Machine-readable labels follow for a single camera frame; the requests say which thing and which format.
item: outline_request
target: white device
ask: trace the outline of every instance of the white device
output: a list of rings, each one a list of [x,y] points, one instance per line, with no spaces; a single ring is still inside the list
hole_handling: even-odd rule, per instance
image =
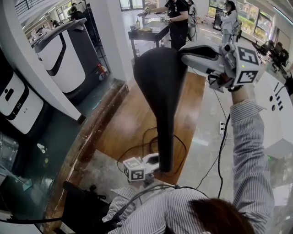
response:
[[[159,169],[159,154],[149,154],[141,160],[130,158],[123,161],[123,171],[129,181],[144,181]]]
[[[265,125],[265,154],[277,159],[288,156],[293,151],[293,106],[286,88],[264,72],[255,86],[255,99],[265,108],[260,112]]]
[[[5,77],[9,82],[0,93],[0,112],[20,132],[27,134],[43,108],[43,100],[14,72],[9,76]]]
[[[179,50],[181,61],[203,73],[209,74],[210,88],[223,92],[223,88],[253,83],[259,76],[256,52],[237,43],[217,45],[196,41]],[[228,79],[220,79],[227,74]],[[123,161],[124,174],[129,181],[143,181],[159,169],[159,154],[149,154],[141,159]]]
[[[63,93],[75,90],[85,80],[86,74],[66,30],[52,39],[37,54],[48,74]]]
[[[183,46],[179,53],[184,64],[209,74],[210,88],[220,92],[224,87],[253,83],[260,75],[256,52],[238,43],[217,45],[199,40]],[[229,79],[220,83],[224,73]]]
[[[151,9],[147,6],[147,7],[144,9],[144,11],[145,11],[147,14],[150,14]]]

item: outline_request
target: bottle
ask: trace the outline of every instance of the bottle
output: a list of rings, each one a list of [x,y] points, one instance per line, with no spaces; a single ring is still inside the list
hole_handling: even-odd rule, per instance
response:
[[[140,51],[139,51],[139,48],[137,47],[137,44],[136,44],[136,56],[139,57],[141,55]]]
[[[141,23],[139,22],[138,18],[136,18],[136,26],[138,29],[141,28]]]

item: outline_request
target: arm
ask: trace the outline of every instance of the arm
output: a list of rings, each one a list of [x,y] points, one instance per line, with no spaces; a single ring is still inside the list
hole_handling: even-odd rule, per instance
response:
[[[232,93],[231,119],[234,133],[234,201],[249,218],[256,234],[270,225],[274,198],[270,184],[268,158],[262,146],[264,124],[262,107],[248,99],[244,88]]]
[[[138,190],[133,185],[128,185],[127,187],[113,190],[118,194],[116,198],[112,201],[107,215],[103,218],[103,222],[107,222],[113,218],[113,216],[124,206],[129,200],[137,194]],[[121,221],[118,223],[119,226],[128,218],[128,216],[135,211],[135,204],[131,203],[126,210],[120,215]]]
[[[183,21],[183,20],[187,20],[188,18],[188,12],[187,11],[183,11],[180,12],[180,16],[174,17],[174,18],[170,18],[171,22],[176,22],[176,21]]]
[[[160,13],[160,12],[164,12],[166,10],[168,10],[168,8],[166,6],[163,6],[163,7],[159,7],[156,9],[151,9],[150,13]]]

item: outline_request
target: wooden baseboard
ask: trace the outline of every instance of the wooden baseboard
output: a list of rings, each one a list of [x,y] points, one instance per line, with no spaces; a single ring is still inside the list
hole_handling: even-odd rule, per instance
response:
[[[127,84],[115,79],[99,106],[83,123],[82,129],[72,144],[55,181],[44,213],[45,218],[62,216],[65,203],[65,193],[62,188],[63,182],[69,181],[74,185],[79,185],[84,169],[96,150],[96,142],[100,139],[104,129],[128,92]],[[46,223],[44,225],[44,233],[53,233],[53,230],[60,227],[60,225],[61,221]]]

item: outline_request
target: shirt sleeve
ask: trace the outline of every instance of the shirt sleeve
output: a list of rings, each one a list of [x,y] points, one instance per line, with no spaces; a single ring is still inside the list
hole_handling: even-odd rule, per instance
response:
[[[268,157],[264,154],[263,108],[251,100],[231,107],[234,133],[234,201],[256,234],[268,230],[274,209]]]
[[[128,185],[127,187],[115,189],[112,190],[115,193],[118,194],[117,197],[114,198],[114,200],[111,202],[109,211],[107,215],[103,218],[103,222],[107,222],[113,218],[113,216],[124,206],[126,205],[131,198],[134,197],[135,194],[138,193],[138,190],[131,185]],[[135,211],[135,204],[134,202],[131,203],[124,212],[120,215],[120,222],[118,223],[119,226],[123,224],[123,222],[128,218],[128,216]]]
[[[185,0],[177,0],[176,1],[176,6],[177,6],[178,12],[188,11],[188,7],[182,1],[185,1]]]

